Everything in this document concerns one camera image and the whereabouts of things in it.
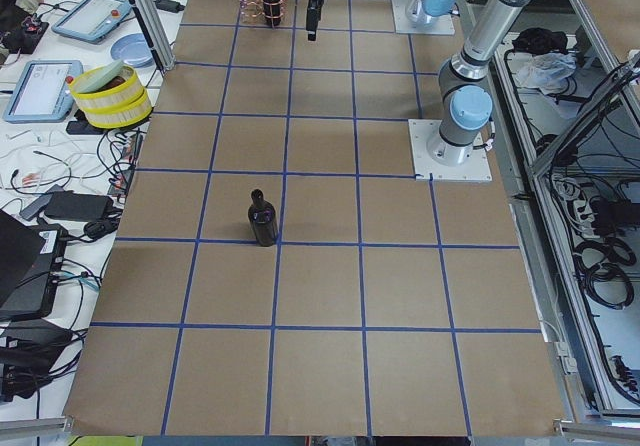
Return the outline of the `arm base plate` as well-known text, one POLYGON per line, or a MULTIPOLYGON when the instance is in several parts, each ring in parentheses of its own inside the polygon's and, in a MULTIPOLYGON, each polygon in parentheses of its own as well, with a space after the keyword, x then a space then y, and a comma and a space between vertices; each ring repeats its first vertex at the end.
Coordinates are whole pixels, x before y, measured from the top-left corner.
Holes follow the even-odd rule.
POLYGON ((417 181, 488 183, 492 181, 482 134, 466 146, 452 146, 440 136, 440 120, 408 121, 414 178, 417 181))
POLYGON ((453 36, 455 0, 391 0, 395 32, 453 36))

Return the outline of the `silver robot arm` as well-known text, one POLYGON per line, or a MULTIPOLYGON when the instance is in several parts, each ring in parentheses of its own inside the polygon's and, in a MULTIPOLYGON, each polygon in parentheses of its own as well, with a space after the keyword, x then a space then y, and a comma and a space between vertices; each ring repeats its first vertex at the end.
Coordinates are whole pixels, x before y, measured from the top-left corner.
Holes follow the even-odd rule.
POLYGON ((409 0, 405 16, 412 27, 430 27, 442 16, 449 15, 455 0, 409 0))
POLYGON ((439 130, 427 140, 436 162, 456 167, 467 161, 493 102, 479 86, 497 46, 531 0, 488 0, 459 53, 445 62, 438 76, 444 107, 439 130))

